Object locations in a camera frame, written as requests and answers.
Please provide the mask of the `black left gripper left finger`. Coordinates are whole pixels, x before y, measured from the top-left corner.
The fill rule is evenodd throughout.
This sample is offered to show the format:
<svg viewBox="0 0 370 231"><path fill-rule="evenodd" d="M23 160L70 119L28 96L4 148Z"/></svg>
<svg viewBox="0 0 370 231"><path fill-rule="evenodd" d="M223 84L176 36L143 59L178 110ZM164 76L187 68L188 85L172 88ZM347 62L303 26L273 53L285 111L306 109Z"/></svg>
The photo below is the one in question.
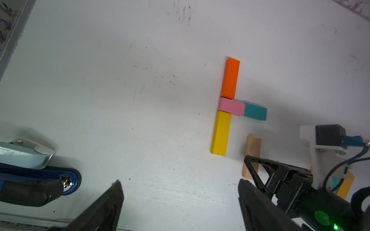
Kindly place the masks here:
<svg viewBox="0 0 370 231"><path fill-rule="evenodd" d="M66 231L115 231L124 201L120 181L116 181L94 203L65 227Z"/></svg>

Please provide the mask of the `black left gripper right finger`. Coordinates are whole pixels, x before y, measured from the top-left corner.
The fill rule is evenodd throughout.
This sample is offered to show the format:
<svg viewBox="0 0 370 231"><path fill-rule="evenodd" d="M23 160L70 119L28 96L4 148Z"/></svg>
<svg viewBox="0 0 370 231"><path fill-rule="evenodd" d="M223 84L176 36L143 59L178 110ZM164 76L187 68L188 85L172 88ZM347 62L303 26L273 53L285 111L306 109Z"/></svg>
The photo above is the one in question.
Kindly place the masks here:
<svg viewBox="0 0 370 231"><path fill-rule="evenodd" d="M248 231L299 231L301 228L250 181L238 184L239 203Z"/></svg>

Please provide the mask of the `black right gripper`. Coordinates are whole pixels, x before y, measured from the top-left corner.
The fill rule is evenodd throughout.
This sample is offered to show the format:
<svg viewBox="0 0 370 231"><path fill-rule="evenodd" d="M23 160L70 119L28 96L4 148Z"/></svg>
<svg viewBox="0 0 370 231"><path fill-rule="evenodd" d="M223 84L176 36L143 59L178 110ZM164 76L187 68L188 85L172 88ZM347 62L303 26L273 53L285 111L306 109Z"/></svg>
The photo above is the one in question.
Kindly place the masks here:
<svg viewBox="0 0 370 231"><path fill-rule="evenodd" d="M244 163L257 189L268 199L276 196L277 207L288 217L299 217L297 201L311 187L313 175L310 170L253 156L246 156ZM266 183L262 182L253 164L261 165L268 173Z"/></svg>

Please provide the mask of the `natural wood block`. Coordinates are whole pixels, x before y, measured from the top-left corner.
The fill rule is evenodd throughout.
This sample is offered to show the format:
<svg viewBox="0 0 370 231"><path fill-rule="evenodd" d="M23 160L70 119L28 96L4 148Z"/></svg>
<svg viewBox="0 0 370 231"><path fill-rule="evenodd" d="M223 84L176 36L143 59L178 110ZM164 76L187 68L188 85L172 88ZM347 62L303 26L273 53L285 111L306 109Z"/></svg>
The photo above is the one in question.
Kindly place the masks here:
<svg viewBox="0 0 370 231"><path fill-rule="evenodd" d="M245 156L260 157L262 140L254 137L251 133L247 136ZM243 164L242 177L248 180L252 180L251 173L249 172L246 164Z"/></svg>

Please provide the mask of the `yellow block group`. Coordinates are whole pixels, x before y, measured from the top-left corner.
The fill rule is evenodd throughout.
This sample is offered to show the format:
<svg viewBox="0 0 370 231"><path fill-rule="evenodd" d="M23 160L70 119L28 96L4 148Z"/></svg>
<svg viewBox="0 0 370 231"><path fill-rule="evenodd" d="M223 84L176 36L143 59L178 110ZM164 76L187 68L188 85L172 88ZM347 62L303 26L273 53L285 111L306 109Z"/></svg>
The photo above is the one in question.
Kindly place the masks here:
<svg viewBox="0 0 370 231"><path fill-rule="evenodd" d="M225 157L232 115L218 111L216 115L211 154Z"/></svg>

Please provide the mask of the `pink block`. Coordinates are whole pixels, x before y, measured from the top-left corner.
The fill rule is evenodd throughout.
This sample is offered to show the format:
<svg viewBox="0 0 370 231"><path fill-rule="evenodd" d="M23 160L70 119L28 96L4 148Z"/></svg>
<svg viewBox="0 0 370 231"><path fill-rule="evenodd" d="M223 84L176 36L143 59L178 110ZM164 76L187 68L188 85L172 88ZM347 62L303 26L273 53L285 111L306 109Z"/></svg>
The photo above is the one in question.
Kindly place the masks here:
<svg viewBox="0 0 370 231"><path fill-rule="evenodd" d="M244 116L245 103L234 99L220 97L218 111L229 113L235 116Z"/></svg>

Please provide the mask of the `blue object behind arm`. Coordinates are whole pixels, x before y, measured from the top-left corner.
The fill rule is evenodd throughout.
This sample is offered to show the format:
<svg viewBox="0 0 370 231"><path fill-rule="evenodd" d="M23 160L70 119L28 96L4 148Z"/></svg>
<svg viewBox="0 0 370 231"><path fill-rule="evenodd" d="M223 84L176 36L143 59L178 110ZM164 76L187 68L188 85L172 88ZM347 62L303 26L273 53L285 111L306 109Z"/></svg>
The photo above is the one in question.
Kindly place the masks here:
<svg viewBox="0 0 370 231"><path fill-rule="evenodd" d="M74 168L29 169L1 164L1 202L42 207L74 193L81 182L82 176Z"/></svg>

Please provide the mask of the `light blue object near arm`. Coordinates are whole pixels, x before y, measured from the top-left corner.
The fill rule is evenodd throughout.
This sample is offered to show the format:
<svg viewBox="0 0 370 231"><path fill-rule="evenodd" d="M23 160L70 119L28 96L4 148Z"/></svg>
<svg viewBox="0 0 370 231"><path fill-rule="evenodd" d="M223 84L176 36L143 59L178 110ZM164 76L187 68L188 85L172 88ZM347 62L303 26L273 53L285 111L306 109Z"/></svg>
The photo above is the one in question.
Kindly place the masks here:
<svg viewBox="0 0 370 231"><path fill-rule="evenodd" d="M43 169L54 153L54 149L28 138L19 138L12 142L1 141L1 164Z"/></svg>

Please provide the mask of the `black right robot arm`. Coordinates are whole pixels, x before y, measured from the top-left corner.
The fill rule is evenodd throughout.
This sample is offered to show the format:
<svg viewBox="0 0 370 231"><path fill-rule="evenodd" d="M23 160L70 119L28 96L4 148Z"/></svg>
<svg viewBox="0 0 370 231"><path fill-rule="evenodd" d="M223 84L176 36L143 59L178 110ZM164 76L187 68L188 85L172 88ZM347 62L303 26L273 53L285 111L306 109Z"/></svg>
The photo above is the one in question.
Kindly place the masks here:
<svg viewBox="0 0 370 231"><path fill-rule="evenodd" d="M356 192L351 202L323 188L314 189L305 168L246 156L244 163L254 184L240 180L239 202L249 231L302 231L301 218L315 231L368 231L370 212L362 211L369 188Z"/></svg>

